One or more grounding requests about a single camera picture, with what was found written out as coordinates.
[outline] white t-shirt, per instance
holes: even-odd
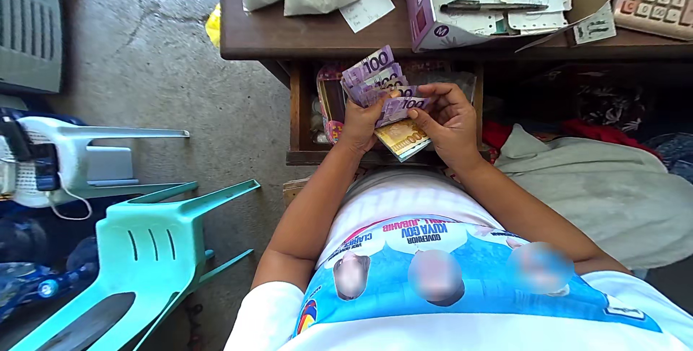
[[[286,282],[248,293],[225,351],[693,348],[693,317],[627,274],[576,275],[553,295],[517,290],[505,266],[524,243],[456,187],[388,179],[337,214],[307,293]],[[426,250],[449,252],[462,269],[445,304],[408,283],[411,259]],[[335,285],[345,255],[362,268],[356,292]]]

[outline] cardboard box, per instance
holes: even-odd
[[[541,44],[562,33],[599,11],[611,0],[572,0],[572,10],[567,11],[568,25],[544,38],[525,45],[520,50]],[[411,29],[411,49],[414,52],[436,49],[457,48],[460,46],[482,44],[492,39],[522,38],[526,36],[485,36],[476,35],[457,26],[439,22],[433,11],[432,0],[407,0],[407,11]]]

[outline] stack of banknotes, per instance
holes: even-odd
[[[417,86],[409,85],[402,68],[394,62],[389,45],[342,72],[342,88],[361,107],[369,107],[397,91],[398,96],[387,99],[383,106],[376,135],[399,161],[405,161],[431,142],[407,116],[412,107],[426,108],[430,98],[423,98]]]

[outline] white plastic chair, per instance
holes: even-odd
[[[131,127],[77,126],[54,118],[27,116],[18,120],[33,143],[56,145],[61,188],[55,191],[36,189],[33,162],[17,163],[17,183],[13,201],[28,207],[48,207],[75,200],[63,188],[82,198],[99,198],[126,194],[150,194],[176,187],[181,183],[159,185],[95,186],[88,183],[87,144],[95,139],[132,139],[183,137],[187,130],[139,129]]]

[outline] white cord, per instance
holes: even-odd
[[[58,217],[62,218],[63,220],[69,220],[69,221],[84,221],[84,220],[89,219],[89,218],[91,217],[91,215],[93,214],[93,211],[91,210],[91,205],[90,205],[89,201],[88,201],[88,200],[85,200],[85,199],[82,198],[81,196],[76,196],[75,194],[73,194],[72,192],[70,192],[70,190],[68,190],[67,187],[64,187],[64,186],[62,185],[62,175],[60,174],[60,172],[57,173],[57,177],[58,177],[58,182],[60,183],[60,187],[61,187],[63,190],[65,190],[65,192],[67,193],[67,195],[72,196],[73,198],[77,198],[77,199],[81,200],[85,205],[87,205],[88,214],[87,214],[86,217],[83,217],[83,218],[65,217],[64,215],[60,214],[60,213],[57,211],[56,205],[51,201],[51,192],[48,191],[48,193],[47,193],[47,195],[48,195],[48,202],[51,203],[51,209],[53,210],[53,213],[55,213]]]

